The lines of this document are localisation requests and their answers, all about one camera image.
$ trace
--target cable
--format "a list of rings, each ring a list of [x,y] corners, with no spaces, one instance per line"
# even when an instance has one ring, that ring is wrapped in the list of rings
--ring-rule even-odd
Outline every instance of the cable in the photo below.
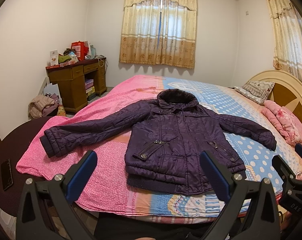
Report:
[[[281,211],[278,211],[278,213],[280,214],[280,216],[281,216],[281,223],[283,223],[283,214],[282,214],[282,212]]]
[[[107,69],[108,69],[108,65],[109,65],[109,62],[107,60],[106,57],[104,57],[103,55],[100,55],[100,56],[95,56],[93,59],[98,59],[98,64],[99,64],[99,67],[103,67],[104,66],[104,61],[101,59],[101,57],[105,58],[106,59],[106,63],[105,63],[105,73],[107,72]]]
[[[108,60],[106,58],[106,71],[105,71],[105,74],[107,73],[108,65],[109,65],[109,62],[108,62]]]

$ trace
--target bed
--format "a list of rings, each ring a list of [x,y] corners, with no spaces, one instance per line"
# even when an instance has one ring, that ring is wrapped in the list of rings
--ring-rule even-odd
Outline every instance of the bed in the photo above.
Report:
[[[274,100],[280,106],[286,106],[302,122],[302,83],[299,80],[284,71],[262,72],[251,80],[275,82],[270,100]],[[201,105],[219,114],[245,117],[272,131],[278,142],[275,152],[266,149],[250,138],[225,133],[227,140],[243,159],[249,180],[260,181],[264,177],[270,178],[277,199],[279,199],[282,192],[282,180],[271,165],[272,157],[278,154],[286,160],[298,178],[302,179],[302,160],[295,153],[293,147],[289,146],[272,124],[260,114],[262,106],[233,89],[196,81],[145,75],[126,80],[115,87],[106,97],[81,110],[71,119],[59,116],[48,120],[32,141],[32,147],[29,147],[18,162],[17,170],[52,179],[55,174],[65,173],[73,163],[78,162],[86,150],[93,149],[98,154],[99,163],[103,163],[103,165],[98,165],[77,201],[78,206],[91,214],[96,216],[98,212],[107,211],[139,220],[178,224],[214,220],[221,212],[224,203],[219,201],[213,192],[198,196],[169,195],[129,188],[126,185],[123,157],[130,138],[130,131],[102,143],[82,147],[62,159],[54,159],[50,162],[39,160],[41,158],[34,157],[34,152],[30,150],[34,146],[40,147],[39,136],[45,129],[53,125],[100,119],[140,99],[156,98],[159,92],[172,88],[193,93]],[[246,212],[248,206],[249,201],[244,202],[241,212]],[[4,214],[1,208],[0,224],[9,237],[14,239],[15,218]]]

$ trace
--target pink blanket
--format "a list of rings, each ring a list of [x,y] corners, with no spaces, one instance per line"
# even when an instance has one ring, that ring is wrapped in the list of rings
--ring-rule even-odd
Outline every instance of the pink blanket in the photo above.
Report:
[[[77,163],[84,153],[94,150],[98,155],[98,165],[84,188],[77,203],[85,209],[118,214],[130,214],[127,201],[130,188],[126,184],[124,155],[130,138],[130,131],[88,147],[78,147],[62,158],[48,158],[40,136],[44,130],[55,126],[102,119],[123,107],[141,99],[153,99],[163,90],[162,78],[134,76],[116,86],[107,96],[93,102],[79,111],[73,118],[56,116],[51,118],[36,135],[28,150],[16,165],[21,173],[42,176],[51,180],[54,175],[65,174],[72,164]]]

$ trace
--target ribbed cuff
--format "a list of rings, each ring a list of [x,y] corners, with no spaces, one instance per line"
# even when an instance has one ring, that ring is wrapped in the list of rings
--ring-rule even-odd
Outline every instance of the ribbed cuff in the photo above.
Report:
[[[275,151],[276,148],[277,148],[277,141],[274,139],[273,142],[272,142],[272,148],[271,148],[271,150]]]
[[[55,156],[54,150],[47,136],[46,135],[41,136],[40,141],[48,157],[52,158],[53,156]]]

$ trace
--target smartphone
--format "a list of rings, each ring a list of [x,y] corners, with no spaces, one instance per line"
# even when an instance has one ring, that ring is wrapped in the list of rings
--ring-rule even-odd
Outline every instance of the smartphone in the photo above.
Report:
[[[1,164],[1,176],[3,190],[6,191],[13,185],[12,170],[10,159]]]

